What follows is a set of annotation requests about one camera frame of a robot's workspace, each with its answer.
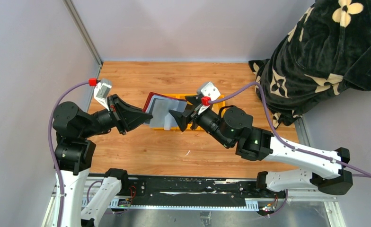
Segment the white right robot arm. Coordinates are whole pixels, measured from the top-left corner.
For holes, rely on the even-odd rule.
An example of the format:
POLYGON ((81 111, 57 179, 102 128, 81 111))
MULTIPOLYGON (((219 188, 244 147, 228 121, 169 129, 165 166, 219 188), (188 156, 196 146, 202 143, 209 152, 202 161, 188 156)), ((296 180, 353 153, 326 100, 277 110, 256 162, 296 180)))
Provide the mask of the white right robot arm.
POLYGON ((224 148, 249 161, 276 161, 296 166, 284 172, 262 171, 257 174, 255 191, 260 197, 286 189, 316 189, 329 195, 345 195, 353 185, 353 175, 341 165, 350 160, 346 148, 320 150, 276 137, 271 131, 253 126, 253 116, 229 105, 215 113, 203 106, 201 97, 186 96, 184 111, 170 110, 181 131, 188 124, 200 127, 224 148))

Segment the white cards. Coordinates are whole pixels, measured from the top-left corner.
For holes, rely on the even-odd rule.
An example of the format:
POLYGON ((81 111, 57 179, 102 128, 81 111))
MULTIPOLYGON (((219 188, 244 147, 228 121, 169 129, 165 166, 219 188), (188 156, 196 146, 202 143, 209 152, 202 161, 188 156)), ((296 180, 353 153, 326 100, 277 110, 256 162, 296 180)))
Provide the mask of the white cards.
POLYGON ((153 98, 150 103, 149 111, 153 118, 144 123, 153 129, 174 130, 177 124, 174 118, 170 115, 169 110, 183 111, 185 104, 181 99, 168 100, 162 98, 153 98))

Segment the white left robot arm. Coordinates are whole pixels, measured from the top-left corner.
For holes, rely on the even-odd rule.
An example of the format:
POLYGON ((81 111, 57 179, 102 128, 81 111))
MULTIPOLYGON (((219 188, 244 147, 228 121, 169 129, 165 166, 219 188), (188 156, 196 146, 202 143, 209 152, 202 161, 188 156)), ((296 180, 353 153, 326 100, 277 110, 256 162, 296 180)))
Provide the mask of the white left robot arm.
POLYGON ((63 102, 54 110, 52 127, 57 146, 56 180, 60 190, 55 227, 97 227, 111 200, 130 189, 128 172, 110 168, 102 184, 85 208, 81 204, 85 183, 92 164, 96 144, 90 137, 109 133, 113 128, 125 135, 152 119, 152 114, 129 105, 118 95, 107 98, 107 108, 93 114, 82 111, 74 102, 63 102))

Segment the red leather card holder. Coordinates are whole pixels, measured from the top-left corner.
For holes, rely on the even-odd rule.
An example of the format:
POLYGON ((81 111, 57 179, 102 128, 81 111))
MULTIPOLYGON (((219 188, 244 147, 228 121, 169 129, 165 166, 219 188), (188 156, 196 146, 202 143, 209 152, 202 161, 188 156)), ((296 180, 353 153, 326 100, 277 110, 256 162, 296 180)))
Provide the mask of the red leather card holder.
POLYGON ((147 113, 149 111, 149 106, 150 106, 150 103, 151 101, 153 100, 153 98, 162 98, 162 99, 168 99, 168 100, 179 100, 178 98, 176 97, 172 97, 172 96, 167 96, 167 95, 163 95, 163 94, 158 94, 158 93, 155 93, 155 92, 150 92, 147 99, 146 99, 146 102, 144 104, 144 107, 143 107, 143 112, 147 113))

